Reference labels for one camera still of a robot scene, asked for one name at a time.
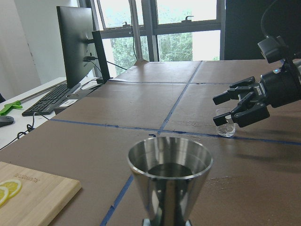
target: white desk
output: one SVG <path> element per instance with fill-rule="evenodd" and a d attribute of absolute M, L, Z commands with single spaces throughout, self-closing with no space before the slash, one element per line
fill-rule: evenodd
<path fill-rule="evenodd" d="M 84 84 L 92 79 L 93 78 L 91 78 L 91 77 L 85 77 L 80 83 Z M 66 80 L 65 77 L 60 77 L 60 78 L 54 79 L 54 80 L 47 82 L 43 85 L 40 85 L 34 89 L 31 89 L 25 93 L 22 93 L 16 97 L 6 100 L 5 102 L 0 103 L 0 110 L 4 108 L 5 104 L 10 104 L 17 100 L 22 100 L 24 98 L 30 97 L 31 95 L 39 93 L 49 87 L 52 87 L 54 85 L 57 85 L 57 84 L 65 81 L 65 80 Z M 96 81 L 92 81 L 91 83 L 89 83 L 89 86 L 95 85 L 95 84 L 96 84 Z M 22 112 L 24 112 L 26 109 L 28 109 L 34 103 L 36 103 L 39 99 L 41 99 L 49 91 L 42 93 L 41 95 L 36 96 L 35 98 L 33 98 L 31 100 L 21 103 L 21 105 L 23 107 L 22 109 L 12 109 L 7 114 L 8 116 L 12 116 L 15 119 L 15 122 L 11 125 L 0 127 L 0 148 L 4 147 L 9 142 L 11 142 L 13 139 L 15 139 L 18 132 L 25 132 L 27 130 L 27 127 L 26 127 L 27 124 L 32 125 L 33 117 L 32 116 L 23 117 Z M 55 116 L 55 112 L 52 112 L 51 114 L 45 115 L 45 116 L 50 119 L 53 116 Z M 44 117 L 42 117 L 40 115 L 35 115 L 34 128 L 38 127 L 39 125 L 43 124 L 46 121 L 47 121 L 47 119 L 45 119 Z"/>

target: window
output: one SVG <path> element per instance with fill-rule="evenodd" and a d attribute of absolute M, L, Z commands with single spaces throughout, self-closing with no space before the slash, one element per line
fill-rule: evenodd
<path fill-rule="evenodd" d="M 180 23 L 186 16 L 192 21 L 215 20 L 216 0 L 157 0 L 158 24 Z"/>
<path fill-rule="evenodd" d="M 159 58 L 160 61 L 219 60 L 219 43 L 220 31 L 158 35 Z"/>
<path fill-rule="evenodd" d="M 107 60 L 130 68 L 136 62 L 136 57 L 129 1 L 94 2 Z M 220 59 L 224 0 L 136 0 L 136 7 L 144 59 Z M 188 17 L 191 22 L 182 22 L 186 16 L 193 16 Z M 111 65 L 109 70 L 114 74 L 113 77 L 124 72 Z"/>

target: cutting board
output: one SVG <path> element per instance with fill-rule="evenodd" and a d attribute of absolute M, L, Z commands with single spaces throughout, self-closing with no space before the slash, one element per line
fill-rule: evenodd
<path fill-rule="evenodd" d="M 8 179 L 22 189 L 0 206 L 0 226 L 47 226 L 81 188 L 78 180 L 0 162 L 0 182 Z"/>

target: black keyboard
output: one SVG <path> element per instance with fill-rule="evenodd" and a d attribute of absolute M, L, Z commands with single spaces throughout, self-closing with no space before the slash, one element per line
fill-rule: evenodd
<path fill-rule="evenodd" d="M 24 111 L 22 116 L 32 116 L 34 112 L 38 112 L 40 114 L 51 114 L 54 109 L 66 99 L 66 96 L 73 93 L 79 86 L 80 83 L 71 89 L 67 88 L 66 83 L 56 86 L 33 106 Z"/>

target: glass cup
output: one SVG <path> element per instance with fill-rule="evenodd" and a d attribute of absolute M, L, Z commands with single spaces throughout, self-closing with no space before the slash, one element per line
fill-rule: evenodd
<path fill-rule="evenodd" d="M 221 115 L 221 114 L 228 113 L 230 111 L 231 109 L 224 107 L 224 108 L 217 109 L 215 113 L 216 115 Z M 223 137 L 231 137 L 235 134 L 235 125 L 236 125 L 235 123 L 233 124 L 227 123 L 221 126 L 217 126 L 216 132 L 218 135 L 221 135 Z"/>

